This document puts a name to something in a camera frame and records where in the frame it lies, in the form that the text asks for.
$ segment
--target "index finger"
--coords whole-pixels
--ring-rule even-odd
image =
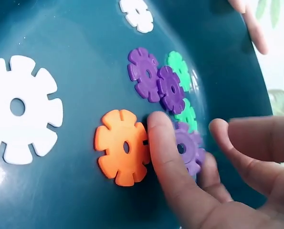
[[[177,150],[170,119],[162,112],[154,112],[147,125],[152,164],[168,203],[184,228],[201,228],[220,203],[201,190],[188,174]]]

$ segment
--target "purple snowflake disc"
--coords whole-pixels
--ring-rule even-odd
[[[185,167],[191,176],[196,175],[201,170],[201,164],[205,159],[205,150],[199,148],[202,144],[202,138],[196,131],[189,133],[189,125],[187,123],[178,122],[175,130],[177,145],[184,148],[181,154]]]
[[[158,61],[145,48],[137,48],[129,53],[128,73],[131,81],[137,81],[135,89],[143,98],[151,103],[160,101],[158,94]]]
[[[158,72],[158,92],[162,95],[165,108],[174,114],[180,114],[185,107],[184,90],[180,87],[180,79],[169,66],[163,66]]]

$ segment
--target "green snowflake disc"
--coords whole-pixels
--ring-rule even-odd
[[[191,89],[189,68],[181,54],[176,51],[170,52],[168,54],[167,64],[178,75],[180,79],[180,86],[183,87],[185,92],[188,92]]]
[[[197,122],[195,120],[196,114],[194,111],[194,108],[190,106],[190,102],[188,99],[183,99],[185,103],[184,110],[181,112],[181,114],[175,114],[175,118],[179,122],[184,122],[189,124],[189,132],[193,132],[194,130],[197,130]]]

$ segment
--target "fingertip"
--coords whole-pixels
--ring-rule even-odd
[[[160,125],[173,128],[170,118],[164,112],[155,111],[151,113],[147,118],[148,130]]]
[[[210,132],[215,139],[218,146],[225,153],[229,152],[233,148],[233,145],[229,139],[228,129],[229,124],[223,119],[214,119],[209,125]]]
[[[229,3],[232,5],[232,7],[239,13],[245,13],[246,12],[246,0],[229,0]]]
[[[215,118],[210,122],[209,130],[212,131],[212,130],[215,130],[219,126],[224,126],[224,125],[228,125],[228,123],[221,118]]]

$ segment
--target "finger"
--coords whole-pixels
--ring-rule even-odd
[[[228,135],[234,147],[247,156],[284,162],[284,117],[232,119]]]
[[[251,7],[247,4],[245,13],[242,15],[249,34],[251,36],[251,40],[253,41],[255,47],[261,54],[267,54],[268,53],[268,45],[265,40],[265,36],[263,34],[263,31],[259,25],[259,22],[257,21],[256,17],[254,16],[253,10]]]
[[[246,0],[229,0],[229,3],[239,13],[245,13],[245,11],[246,11]]]
[[[231,195],[220,181],[216,160],[210,153],[206,153],[198,181],[200,187],[220,203],[233,201]]]
[[[154,112],[147,125],[152,164],[167,201],[184,228],[200,228],[219,202],[201,190],[188,174],[170,119],[162,112]]]
[[[270,195],[277,179],[283,174],[284,167],[275,162],[251,158],[235,149],[228,137],[228,123],[221,119],[210,123],[210,131],[243,180],[258,192]]]

